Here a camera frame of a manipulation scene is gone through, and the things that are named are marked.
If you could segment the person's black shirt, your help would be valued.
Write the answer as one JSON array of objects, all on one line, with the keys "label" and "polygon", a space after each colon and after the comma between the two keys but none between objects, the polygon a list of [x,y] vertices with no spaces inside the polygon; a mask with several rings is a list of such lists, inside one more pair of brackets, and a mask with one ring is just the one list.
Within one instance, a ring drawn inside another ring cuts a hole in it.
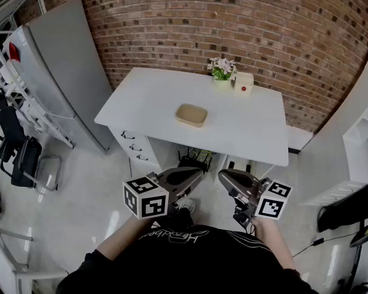
[{"label": "person's black shirt", "polygon": [[194,225],[154,228],[109,260],[99,251],[56,294],[318,294],[259,239]]}]

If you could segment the tan rectangular tray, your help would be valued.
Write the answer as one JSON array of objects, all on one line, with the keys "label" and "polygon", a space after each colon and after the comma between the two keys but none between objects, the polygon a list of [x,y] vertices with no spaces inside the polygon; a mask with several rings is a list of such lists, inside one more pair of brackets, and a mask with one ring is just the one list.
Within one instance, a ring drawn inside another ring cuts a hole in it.
[{"label": "tan rectangular tray", "polygon": [[200,128],[204,125],[208,111],[192,104],[181,104],[175,112],[177,121]]}]

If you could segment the white table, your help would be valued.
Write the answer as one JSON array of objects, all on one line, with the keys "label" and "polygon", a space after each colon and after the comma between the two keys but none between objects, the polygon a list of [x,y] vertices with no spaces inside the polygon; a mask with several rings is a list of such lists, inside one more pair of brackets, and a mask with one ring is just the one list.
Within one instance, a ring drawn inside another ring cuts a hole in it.
[{"label": "white table", "polygon": [[[181,104],[208,111],[202,127],[177,121]],[[288,165],[282,95],[254,86],[248,98],[219,90],[207,75],[133,68],[95,121],[147,137],[265,164]]]}]

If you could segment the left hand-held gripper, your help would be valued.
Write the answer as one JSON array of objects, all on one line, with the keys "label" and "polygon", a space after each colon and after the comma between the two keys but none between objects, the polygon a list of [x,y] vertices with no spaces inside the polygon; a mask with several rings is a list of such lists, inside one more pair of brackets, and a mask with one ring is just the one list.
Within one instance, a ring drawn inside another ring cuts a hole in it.
[{"label": "left hand-held gripper", "polygon": [[202,179],[203,171],[195,167],[170,168],[158,175],[152,172],[123,182],[124,204],[139,220],[165,216]]}]

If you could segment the white metal frame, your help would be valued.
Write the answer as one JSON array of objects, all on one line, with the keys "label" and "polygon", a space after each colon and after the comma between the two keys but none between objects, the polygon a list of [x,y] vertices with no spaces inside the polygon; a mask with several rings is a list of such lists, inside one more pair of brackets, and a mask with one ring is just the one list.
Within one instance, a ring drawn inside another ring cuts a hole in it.
[{"label": "white metal frame", "polygon": [[0,228],[0,288],[4,294],[32,294],[34,281],[60,279],[68,275],[64,269],[48,272],[31,271],[28,264],[18,263],[2,239],[4,235],[26,242],[33,241],[31,236]]}]

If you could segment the person's left forearm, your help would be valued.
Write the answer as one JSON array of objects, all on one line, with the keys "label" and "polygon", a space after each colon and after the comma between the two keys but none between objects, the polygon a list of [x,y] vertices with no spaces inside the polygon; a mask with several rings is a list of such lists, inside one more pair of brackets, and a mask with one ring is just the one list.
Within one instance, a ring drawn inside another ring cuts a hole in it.
[{"label": "person's left forearm", "polygon": [[134,241],[138,240],[145,231],[151,228],[153,219],[139,220],[131,216],[120,228],[105,239],[96,250],[109,260],[116,259]]}]

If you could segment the red fridge magnet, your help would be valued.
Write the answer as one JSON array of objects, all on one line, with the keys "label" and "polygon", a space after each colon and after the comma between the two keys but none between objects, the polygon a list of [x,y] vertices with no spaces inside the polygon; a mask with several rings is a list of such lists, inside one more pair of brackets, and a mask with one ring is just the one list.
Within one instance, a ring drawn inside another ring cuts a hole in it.
[{"label": "red fridge magnet", "polygon": [[12,42],[9,42],[9,58],[11,60],[20,62],[18,48]]}]

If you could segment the black router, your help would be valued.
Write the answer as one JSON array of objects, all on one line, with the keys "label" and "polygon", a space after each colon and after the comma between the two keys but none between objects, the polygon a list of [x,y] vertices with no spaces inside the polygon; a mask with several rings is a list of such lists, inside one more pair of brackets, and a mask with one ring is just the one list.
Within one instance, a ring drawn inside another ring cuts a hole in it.
[{"label": "black router", "polygon": [[182,156],[178,150],[178,167],[194,167],[199,168],[203,173],[207,173],[211,166],[214,153],[206,150],[196,150],[187,147],[186,153]]}]

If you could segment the pink flowers in white pot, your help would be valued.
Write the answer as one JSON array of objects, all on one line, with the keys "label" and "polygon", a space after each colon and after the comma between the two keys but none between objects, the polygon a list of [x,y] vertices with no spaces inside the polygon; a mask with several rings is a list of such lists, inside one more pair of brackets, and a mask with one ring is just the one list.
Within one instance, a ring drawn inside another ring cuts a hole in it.
[{"label": "pink flowers in white pot", "polygon": [[207,64],[213,77],[213,84],[222,91],[233,89],[232,81],[236,78],[237,67],[233,60],[227,58],[210,58]]}]

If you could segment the person's white shoe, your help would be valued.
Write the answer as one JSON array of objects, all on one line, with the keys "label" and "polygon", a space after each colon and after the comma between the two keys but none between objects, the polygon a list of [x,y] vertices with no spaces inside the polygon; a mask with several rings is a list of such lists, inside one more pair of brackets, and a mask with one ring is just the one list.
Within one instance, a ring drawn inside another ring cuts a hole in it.
[{"label": "person's white shoe", "polygon": [[175,204],[177,205],[179,211],[187,211],[190,214],[192,214],[196,208],[196,202],[188,197],[179,199]]}]

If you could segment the black folding chair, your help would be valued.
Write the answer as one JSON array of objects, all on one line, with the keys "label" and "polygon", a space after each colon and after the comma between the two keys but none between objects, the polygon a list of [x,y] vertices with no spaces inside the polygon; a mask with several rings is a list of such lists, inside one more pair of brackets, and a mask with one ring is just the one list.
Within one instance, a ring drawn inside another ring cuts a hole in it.
[{"label": "black folding chair", "polygon": [[[49,191],[58,189],[62,159],[42,155],[42,145],[35,137],[25,135],[13,106],[0,109],[0,141],[0,169],[11,178],[12,185],[40,186]],[[51,160],[58,164],[56,175],[42,182],[38,179],[41,168]]]}]

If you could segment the white drawer cabinet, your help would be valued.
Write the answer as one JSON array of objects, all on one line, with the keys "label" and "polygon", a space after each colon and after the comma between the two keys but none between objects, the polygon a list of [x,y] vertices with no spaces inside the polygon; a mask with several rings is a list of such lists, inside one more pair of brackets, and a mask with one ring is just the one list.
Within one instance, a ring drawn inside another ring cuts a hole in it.
[{"label": "white drawer cabinet", "polygon": [[155,156],[155,152],[145,135],[114,127],[110,127],[109,130],[125,153],[134,162],[149,164],[158,169],[161,168]]}]

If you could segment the white shelf unit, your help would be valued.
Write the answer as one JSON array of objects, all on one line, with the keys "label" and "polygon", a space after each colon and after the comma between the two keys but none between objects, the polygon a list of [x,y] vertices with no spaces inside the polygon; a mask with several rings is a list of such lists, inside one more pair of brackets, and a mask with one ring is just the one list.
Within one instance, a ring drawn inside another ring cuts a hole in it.
[{"label": "white shelf unit", "polygon": [[300,205],[326,206],[368,185],[368,61],[356,84],[297,156]]}]

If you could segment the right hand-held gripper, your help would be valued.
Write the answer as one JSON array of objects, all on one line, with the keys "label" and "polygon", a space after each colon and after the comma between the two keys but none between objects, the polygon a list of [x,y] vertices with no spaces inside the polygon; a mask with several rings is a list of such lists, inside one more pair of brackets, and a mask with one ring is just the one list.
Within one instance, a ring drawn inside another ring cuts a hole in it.
[{"label": "right hand-held gripper", "polygon": [[278,220],[293,187],[270,178],[258,179],[247,171],[227,168],[218,179],[236,203],[233,219],[246,228],[253,217]]}]

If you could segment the grey refrigerator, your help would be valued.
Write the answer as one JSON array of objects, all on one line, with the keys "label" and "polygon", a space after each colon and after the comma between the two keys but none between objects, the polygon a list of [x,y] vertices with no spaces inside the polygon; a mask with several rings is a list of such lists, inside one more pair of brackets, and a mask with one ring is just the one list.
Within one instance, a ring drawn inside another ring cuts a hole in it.
[{"label": "grey refrigerator", "polygon": [[67,0],[4,42],[31,100],[71,146],[106,153],[113,135],[94,119],[113,93],[82,0]]}]

